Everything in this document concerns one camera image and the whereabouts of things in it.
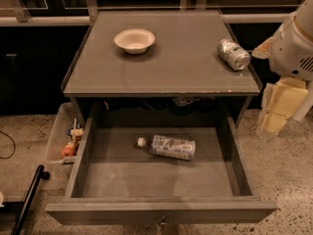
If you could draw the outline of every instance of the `black cable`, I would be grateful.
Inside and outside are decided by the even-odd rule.
[[[8,157],[1,157],[1,156],[0,156],[0,159],[1,159],[1,160],[7,160],[7,159],[9,159],[9,158],[16,152],[16,148],[17,148],[17,147],[16,147],[16,142],[13,140],[12,137],[10,137],[8,134],[4,133],[3,131],[0,130],[0,133],[3,134],[3,135],[5,135],[5,136],[8,137],[9,139],[11,139],[11,141],[12,141],[12,143],[13,143],[13,152],[12,152],[12,154],[11,154],[10,156],[8,156]]]

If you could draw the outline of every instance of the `speckled floor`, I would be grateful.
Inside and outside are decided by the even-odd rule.
[[[255,133],[259,111],[248,110],[238,129],[248,168],[263,200],[275,201],[278,209],[255,224],[201,224],[179,227],[179,234],[313,234],[313,112],[302,122],[290,120],[278,137]],[[0,117],[0,130],[14,138],[16,153],[0,160],[0,191],[23,196],[38,165],[55,116]],[[0,157],[9,156],[12,143],[0,134]],[[48,203],[62,199],[71,165],[48,165],[51,179],[41,181],[23,226],[24,234],[157,234],[151,226],[62,226],[45,213]],[[10,234],[13,222],[0,221],[0,234]],[[165,234],[177,234],[169,226]]]

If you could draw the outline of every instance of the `drawer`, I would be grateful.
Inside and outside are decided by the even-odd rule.
[[[147,154],[139,136],[196,141],[190,162]],[[261,201],[236,127],[221,104],[187,117],[165,111],[106,111],[94,104],[61,203],[46,212],[65,225],[258,222],[276,209]]]

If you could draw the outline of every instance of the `white bowl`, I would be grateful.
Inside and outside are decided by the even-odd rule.
[[[153,45],[155,40],[156,38],[151,32],[141,28],[133,28],[119,33],[115,37],[114,43],[129,54],[141,54]]]

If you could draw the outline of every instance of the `silver can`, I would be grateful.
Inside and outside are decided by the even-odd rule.
[[[217,51],[234,71],[242,71],[251,60],[250,54],[232,39],[222,39],[218,43]]]

